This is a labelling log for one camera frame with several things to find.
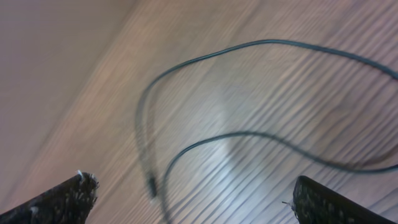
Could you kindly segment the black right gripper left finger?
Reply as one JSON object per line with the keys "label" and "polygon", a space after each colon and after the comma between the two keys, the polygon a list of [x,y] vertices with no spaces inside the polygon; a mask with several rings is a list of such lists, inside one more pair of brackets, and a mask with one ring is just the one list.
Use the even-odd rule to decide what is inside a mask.
{"label": "black right gripper left finger", "polygon": [[97,178],[87,172],[1,214],[1,224],[85,224],[97,200]]}

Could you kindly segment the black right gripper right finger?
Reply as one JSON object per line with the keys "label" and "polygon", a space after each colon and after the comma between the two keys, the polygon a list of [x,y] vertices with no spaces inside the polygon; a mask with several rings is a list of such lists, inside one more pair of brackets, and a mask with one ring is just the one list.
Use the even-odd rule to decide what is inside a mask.
{"label": "black right gripper right finger", "polygon": [[304,175],[297,177],[291,207],[300,224],[394,224]]}

